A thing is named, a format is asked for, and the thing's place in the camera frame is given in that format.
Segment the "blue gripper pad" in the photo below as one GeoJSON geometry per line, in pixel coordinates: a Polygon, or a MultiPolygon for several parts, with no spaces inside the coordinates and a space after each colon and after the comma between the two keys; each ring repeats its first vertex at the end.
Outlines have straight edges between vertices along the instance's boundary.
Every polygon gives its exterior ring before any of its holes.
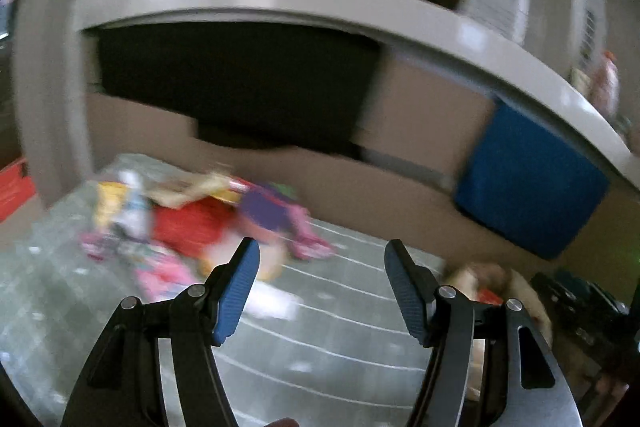
{"type": "Polygon", "coordinates": [[[418,339],[420,345],[427,347],[426,304],[405,270],[400,259],[401,255],[408,257],[409,263],[413,265],[414,262],[404,245],[397,239],[389,241],[385,248],[386,276],[391,283],[409,334],[418,339]]]}
{"type": "Polygon", "coordinates": [[[236,331],[249,291],[254,285],[258,266],[260,266],[258,243],[254,239],[245,237],[231,261],[225,266],[225,271],[230,270],[231,273],[225,273],[223,276],[225,279],[228,277],[228,282],[218,300],[216,326],[212,333],[216,346],[221,346],[226,338],[236,331]]]}

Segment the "red box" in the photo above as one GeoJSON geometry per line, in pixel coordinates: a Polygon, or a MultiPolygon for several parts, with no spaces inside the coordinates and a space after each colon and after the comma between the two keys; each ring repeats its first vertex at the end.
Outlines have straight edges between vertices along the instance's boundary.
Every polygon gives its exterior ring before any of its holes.
{"type": "Polygon", "coordinates": [[[27,160],[20,158],[0,171],[0,223],[36,193],[27,160]]]}

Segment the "orange object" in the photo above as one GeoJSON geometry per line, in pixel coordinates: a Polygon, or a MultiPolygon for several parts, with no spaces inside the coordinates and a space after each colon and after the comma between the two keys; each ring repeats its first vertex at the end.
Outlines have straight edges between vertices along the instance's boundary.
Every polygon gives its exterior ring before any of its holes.
{"type": "Polygon", "coordinates": [[[487,288],[480,288],[478,292],[478,302],[484,302],[485,304],[502,304],[502,299],[498,297],[495,293],[487,288]]]}
{"type": "Polygon", "coordinates": [[[0,223],[36,193],[27,172],[27,160],[20,158],[0,171],[0,223]]]}

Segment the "brown object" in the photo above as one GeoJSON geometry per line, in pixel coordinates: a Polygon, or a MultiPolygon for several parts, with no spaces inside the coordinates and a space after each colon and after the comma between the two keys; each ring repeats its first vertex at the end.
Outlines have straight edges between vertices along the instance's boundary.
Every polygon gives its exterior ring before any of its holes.
{"type": "Polygon", "coordinates": [[[495,110],[493,100],[389,56],[356,143],[454,178],[495,110]]]}
{"type": "MultiPolygon", "coordinates": [[[[445,284],[458,289],[472,301],[479,301],[480,288],[487,288],[504,300],[518,299],[529,312],[546,343],[551,346],[551,320],[535,290],[518,272],[497,264],[471,263],[450,275],[445,284]]],[[[484,342],[484,339],[475,340],[471,352],[466,388],[466,397],[471,400],[480,398],[484,369],[484,342]]]]}
{"type": "Polygon", "coordinates": [[[191,201],[198,201],[228,189],[229,183],[230,177],[222,172],[184,172],[180,176],[150,187],[146,191],[146,197],[161,206],[181,208],[191,201]]]}
{"type": "Polygon", "coordinates": [[[634,192],[612,186],[562,254],[567,270],[628,305],[640,277],[640,201],[634,192]]]}
{"type": "Polygon", "coordinates": [[[640,156],[640,127],[635,125],[629,130],[627,142],[629,150],[635,156],[640,156]]]}

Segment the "metal pivot screw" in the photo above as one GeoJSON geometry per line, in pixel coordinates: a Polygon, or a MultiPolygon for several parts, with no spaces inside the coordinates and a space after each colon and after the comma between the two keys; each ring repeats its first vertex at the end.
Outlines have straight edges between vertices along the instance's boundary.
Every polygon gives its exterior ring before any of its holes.
{"type": "Polygon", "coordinates": [[[130,310],[136,307],[138,304],[138,299],[135,297],[125,297],[122,301],[120,301],[120,306],[123,310],[130,310]]]}
{"type": "Polygon", "coordinates": [[[452,299],[456,296],[456,290],[451,286],[440,286],[440,288],[438,288],[438,293],[440,294],[440,297],[444,297],[446,299],[452,299]]]}
{"type": "Polygon", "coordinates": [[[204,295],[204,284],[192,284],[189,286],[187,293],[190,297],[202,297],[204,295]]]}
{"type": "Polygon", "coordinates": [[[522,303],[517,299],[508,299],[507,308],[514,312],[519,312],[522,309],[522,303]]]}

